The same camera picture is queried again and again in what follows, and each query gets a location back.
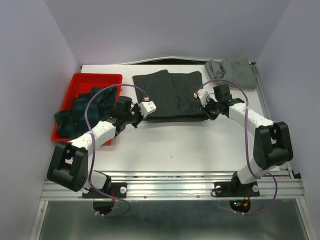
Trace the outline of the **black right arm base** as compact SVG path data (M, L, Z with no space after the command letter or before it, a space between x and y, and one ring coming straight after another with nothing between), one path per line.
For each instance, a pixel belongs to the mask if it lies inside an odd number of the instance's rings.
M214 188L211 195L217 198L241 198L241 197L259 197L260 191L258 183L241 184L232 181L218 181L213 183Z

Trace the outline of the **grey dotted skirt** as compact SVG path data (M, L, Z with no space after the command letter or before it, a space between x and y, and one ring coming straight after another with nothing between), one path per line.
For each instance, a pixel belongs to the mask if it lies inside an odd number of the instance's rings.
M194 92L203 84L199 71L170 73L160 70L132 77L135 86L143 89L156 105L156 111L146 121L151 123L197 122L208 119L200 110Z

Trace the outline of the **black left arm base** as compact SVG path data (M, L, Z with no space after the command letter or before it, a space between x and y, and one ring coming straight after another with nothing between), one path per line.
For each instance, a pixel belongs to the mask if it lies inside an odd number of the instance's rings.
M109 182L106 186L100 189L104 194L112 197L125 199L127 197L127 183L126 182ZM98 193L93 188L89 188L88 192L82 192L82 198L84 199L102 199L104 195Z

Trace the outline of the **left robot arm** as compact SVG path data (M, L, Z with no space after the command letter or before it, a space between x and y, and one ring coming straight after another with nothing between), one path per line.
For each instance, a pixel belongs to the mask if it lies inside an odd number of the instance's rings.
M96 182L95 193L100 197L108 196L111 193L108 177L90 171L89 158L97 148L124 131L127 125L136 128L150 113L146 107L153 107L153 104L145 101L134 104L131 98L120 96L115 107L96 126L78 138L55 145L47 179L74 192L91 188L90 183Z

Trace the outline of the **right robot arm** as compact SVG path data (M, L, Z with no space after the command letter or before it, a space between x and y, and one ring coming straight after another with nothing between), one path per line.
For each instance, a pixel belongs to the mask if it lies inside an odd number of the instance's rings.
M219 115L244 127L246 165L236 171L230 182L231 192L242 195L248 184L261 178L268 170L293 159L293 148L289 126L285 122L274 122L249 108L249 100L233 98L227 84L213 88L215 99L201 88L194 94L210 120Z

